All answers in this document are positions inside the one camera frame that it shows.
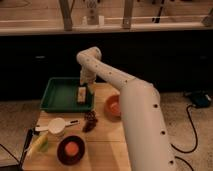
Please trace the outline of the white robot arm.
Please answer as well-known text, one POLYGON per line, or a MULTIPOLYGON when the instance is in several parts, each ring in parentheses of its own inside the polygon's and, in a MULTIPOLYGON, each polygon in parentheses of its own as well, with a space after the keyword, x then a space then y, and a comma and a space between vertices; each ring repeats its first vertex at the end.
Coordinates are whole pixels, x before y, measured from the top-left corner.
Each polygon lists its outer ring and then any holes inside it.
POLYGON ((82 66, 80 83, 99 76, 120 91, 119 107, 132 171, 177 171, 175 157, 160 107, 160 95, 149 82, 101 61, 91 47, 77 53, 82 66))

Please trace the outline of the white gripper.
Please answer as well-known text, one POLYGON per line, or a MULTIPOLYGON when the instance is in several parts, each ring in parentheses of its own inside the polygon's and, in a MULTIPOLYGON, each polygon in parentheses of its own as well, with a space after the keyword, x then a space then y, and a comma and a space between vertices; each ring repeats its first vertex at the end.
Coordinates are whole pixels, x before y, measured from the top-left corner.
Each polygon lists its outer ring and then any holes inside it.
POLYGON ((95 93, 93 83, 96 80, 96 74, 86 68, 82 68, 80 71, 80 84, 87 84, 87 87, 91 94, 95 93))

